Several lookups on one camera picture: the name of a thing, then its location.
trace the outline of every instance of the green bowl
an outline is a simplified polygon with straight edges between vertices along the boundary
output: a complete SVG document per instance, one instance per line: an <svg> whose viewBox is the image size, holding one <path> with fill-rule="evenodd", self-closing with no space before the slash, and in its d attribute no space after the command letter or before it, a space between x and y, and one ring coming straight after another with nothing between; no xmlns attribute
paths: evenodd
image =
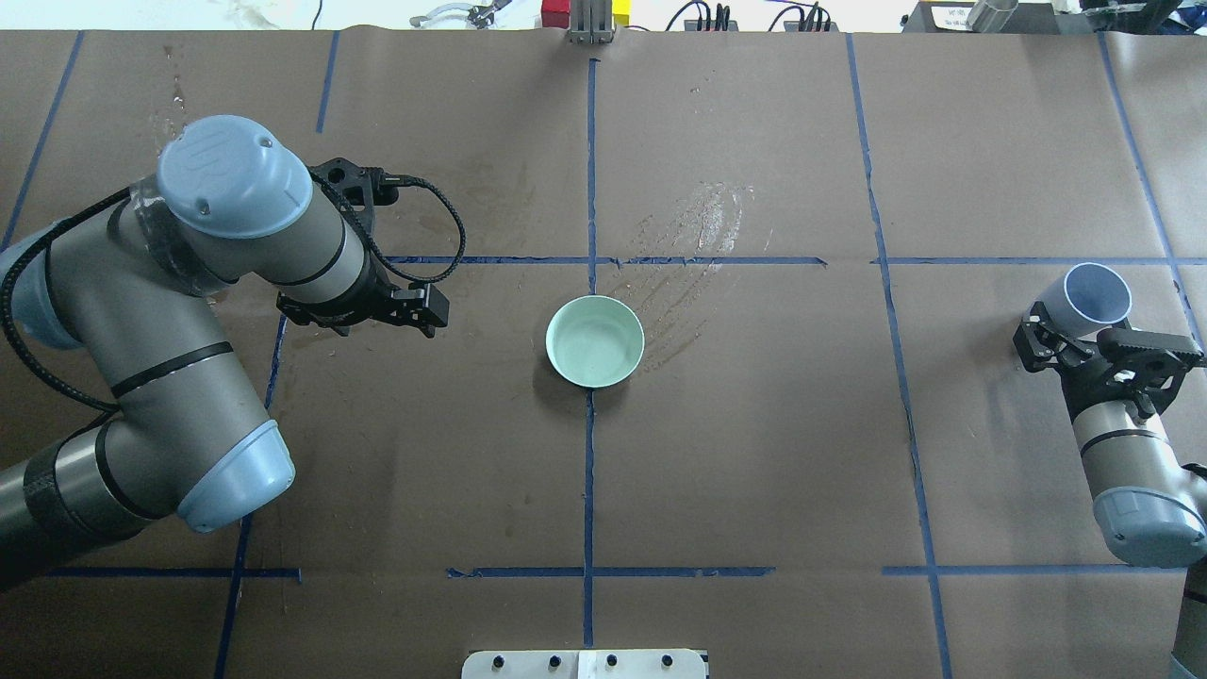
<svg viewBox="0 0 1207 679"><path fill-rule="evenodd" d="M588 294L566 302L553 314L544 350L562 377L599 390L632 375L646 351L646 333L624 302Z"/></svg>

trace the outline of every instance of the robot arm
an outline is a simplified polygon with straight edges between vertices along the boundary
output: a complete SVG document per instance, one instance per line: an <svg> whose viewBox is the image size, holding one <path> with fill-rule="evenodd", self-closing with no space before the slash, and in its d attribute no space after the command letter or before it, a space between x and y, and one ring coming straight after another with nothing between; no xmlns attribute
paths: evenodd
<svg viewBox="0 0 1207 679"><path fill-rule="evenodd" d="M1083 269L1081 267L1098 267ZM1078 291L1077 279L1098 280ZM1121 285L1108 322L1102 295ZM1132 566L1188 568L1171 679L1207 678L1207 468L1178 466L1161 425L1186 374L1207 365L1189 336L1133 329L1118 274L1079 264L1037 300L1014 334L1028 373L1055 370L1107 548ZM1092 330L1097 341L1080 339Z"/></svg>
<svg viewBox="0 0 1207 679"><path fill-rule="evenodd" d="M204 118L128 199L4 253L16 317L52 347L86 346L119 417L0 472L0 589L171 513L211 532L292 484L206 294L256 273L296 322L342 334L369 317L427 335L447 324L448 299L426 279L390 282L369 236L372 203L396 199L407 177L343 159L317 169L258 123Z"/></svg>

